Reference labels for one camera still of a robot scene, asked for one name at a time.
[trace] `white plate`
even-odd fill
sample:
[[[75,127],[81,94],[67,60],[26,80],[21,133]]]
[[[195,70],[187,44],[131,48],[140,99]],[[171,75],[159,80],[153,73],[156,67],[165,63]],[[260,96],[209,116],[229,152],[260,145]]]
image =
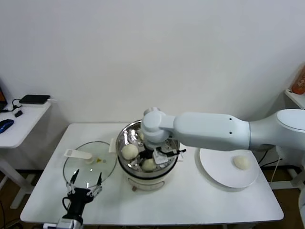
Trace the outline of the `white plate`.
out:
[[[246,156],[250,161],[250,168],[239,169],[235,166],[235,156]],[[218,183],[227,187],[244,188],[257,179],[259,165],[253,153],[249,150],[216,151],[200,149],[200,161],[205,171]]]

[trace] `pot lid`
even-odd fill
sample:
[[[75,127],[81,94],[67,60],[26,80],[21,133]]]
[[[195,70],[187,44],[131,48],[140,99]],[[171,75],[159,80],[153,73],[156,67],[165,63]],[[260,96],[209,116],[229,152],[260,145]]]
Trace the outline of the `pot lid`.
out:
[[[116,155],[109,153],[109,144],[102,141],[88,142],[76,150],[92,154],[92,162],[84,159],[68,157],[63,166],[63,177],[66,182],[70,182],[72,176],[79,169],[74,182],[75,187],[91,188],[96,186],[100,173],[102,182],[113,172],[116,165]]]

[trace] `black cable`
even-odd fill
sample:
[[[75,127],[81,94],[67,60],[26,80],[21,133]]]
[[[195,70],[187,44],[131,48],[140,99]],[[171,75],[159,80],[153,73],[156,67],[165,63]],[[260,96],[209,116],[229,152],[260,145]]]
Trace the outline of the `black cable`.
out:
[[[17,100],[20,101],[20,99],[13,99],[13,101],[11,102],[11,104],[13,105],[13,110],[15,110],[16,108],[22,107],[22,105],[20,105],[20,106],[14,105],[14,102]]]
[[[11,104],[13,105],[13,109],[11,109],[11,110],[3,109],[3,110],[0,110],[0,113],[12,112],[12,111],[16,110],[17,108],[22,107],[22,105],[17,106],[17,105],[14,104],[14,102],[17,101],[17,100],[19,101],[20,99],[13,99],[13,101],[11,102]]]
[[[2,209],[3,227],[4,227],[4,229],[6,229],[4,207],[3,207],[3,204],[1,201],[0,201],[0,205],[1,205],[1,209]]]
[[[61,202],[62,202],[63,207],[66,209],[66,211],[68,211],[68,208],[67,208],[67,206],[65,205],[65,199],[69,199],[69,198],[64,197],[64,198],[62,198]]]
[[[265,152],[264,156],[262,157],[262,159],[259,160],[258,164],[260,164],[260,163],[263,161],[263,159],[264,159],[265,156],[267,155],[268,151],[269,151],[269,150],[267,150],[267,151]]]
[[[277,161],[278,161],[278,160],[273,161],[273,162],[269,162],[269,163],[267,163],[267,164],[262,165],[261,167],[267,166],[267,165],[272,164],[272,163],[277,162]]]

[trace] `white table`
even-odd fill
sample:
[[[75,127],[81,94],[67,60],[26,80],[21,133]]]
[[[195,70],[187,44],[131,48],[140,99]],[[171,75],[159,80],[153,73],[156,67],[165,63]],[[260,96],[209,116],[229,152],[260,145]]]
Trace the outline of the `white table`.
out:
[[[50,105],[50,102],[47,102],[40,107],[22,107],[23,115],[18,118],[12,112],[0,113],[0,121],[5,119],[14,120],[14,124],[0,134],[0,148],[17,148],[28,136]],[[10,208],[16,209],[24,195],[32,192],[33,186],[31,185],[31,181],[34,179],[34,175],[28,175],[24,179],[1,155],[0,170],[5,174],[4,179],[0,182],[0,189],[8,178],[20,187],[18,194],[10,206]]]
[[[67,148],[90,141],[110,142],[126,124],[71,124],[59,142],[20,216],[22,221],[56,223],[65,214],[61,199],[67,190],[62,177]],[[103,183],[103,191],[86,205],[84,224],[91,225],[192,225],[281,220],[284,214],[262,171],[244,190],[215,184],[203,173],[199,151],[185,147],[183,162],[156,191],[132,191],[117,164]]]

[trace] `computer mouse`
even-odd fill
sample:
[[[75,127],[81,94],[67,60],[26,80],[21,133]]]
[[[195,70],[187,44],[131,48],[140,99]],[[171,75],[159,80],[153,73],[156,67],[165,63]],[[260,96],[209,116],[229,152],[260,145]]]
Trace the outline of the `computer mouse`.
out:
[[[14,124],[14,120],[5,119],[0,122],[0,134],[6,131],[11,125]]]

